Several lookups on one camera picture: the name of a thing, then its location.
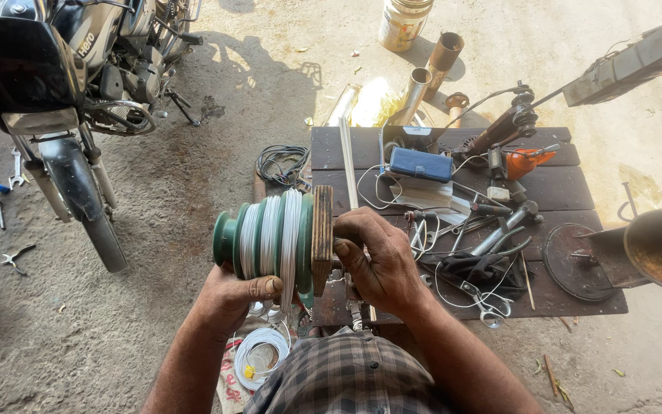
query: motorcycle headlight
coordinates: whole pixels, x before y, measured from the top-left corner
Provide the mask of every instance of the motorcycle headlight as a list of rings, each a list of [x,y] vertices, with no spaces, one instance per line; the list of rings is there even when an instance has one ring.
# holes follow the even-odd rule
[[[42,135],[78,128],[76,108],[33,113],[3,113],[2,120],[12,135]]]

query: motorcycle tire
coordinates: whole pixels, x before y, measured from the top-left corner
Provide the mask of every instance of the motorcycle tire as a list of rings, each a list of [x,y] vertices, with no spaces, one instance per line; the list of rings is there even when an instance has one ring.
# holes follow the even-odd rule
[[[81,224],[83,224],[88,238],[91,239],[93,247],[97,250],[98,256],[104,262],[106,270],[116,273],[126,269],[126,257],[121,251],[121,245],[116,238],[109,217],[103,214],[94,221],[89,221],[84,217]]]

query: front fender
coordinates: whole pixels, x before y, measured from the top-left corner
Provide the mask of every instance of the front fender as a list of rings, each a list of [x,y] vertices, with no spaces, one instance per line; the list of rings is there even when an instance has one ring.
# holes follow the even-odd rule
[[[63,202],[74,219],[94,221],[104,214],[96,180],[74,138],[40,143],[40,154]]]

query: hero logo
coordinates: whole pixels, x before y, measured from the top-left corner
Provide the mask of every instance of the hero logo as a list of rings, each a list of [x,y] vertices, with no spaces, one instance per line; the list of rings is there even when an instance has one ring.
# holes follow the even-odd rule
[[[81,47],[78,48],[78,54],[80,54],[82,58],[86,57],[88,51],[91,49],[91,46],[93,46],[94,40],[96,40],[96,36],[94,36],[93,33],[89,33],[86,36],[86,39],[83,40]]]

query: front fork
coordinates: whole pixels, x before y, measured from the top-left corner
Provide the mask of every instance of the front fork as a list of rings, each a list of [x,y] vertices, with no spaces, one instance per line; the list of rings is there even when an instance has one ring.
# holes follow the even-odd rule
[[[81,142],[84,146],[83,153],[88,160],[88,164],[90,165],[93,174],[97,178],[101,193],[104,195],[110,209],[116,209],[114,188],[111,186],[111,181],[106,173],[104,161],[101,160],[101,150],[93,142],[93,135],[85,122],[78,127],[78,132],[81,135]],[[55,184],[53,184],[50,179],[48,172],[45,171],[43,160],[32,152],[27,144],[26,136],[12,135],[12,139],[14,140],[14,145],[17,147],[17,150],[22,155],[24,168],[32,174],[34,180],[38,183],[38,187],[40,187],[40,190],[45,195],[48,203],[50,203],[50,207],[55,211],[57,219],[62,222],[69,222],[70,214],[66,208],[66,204],[62,201],[60,193],[57,188],[55,188]]]

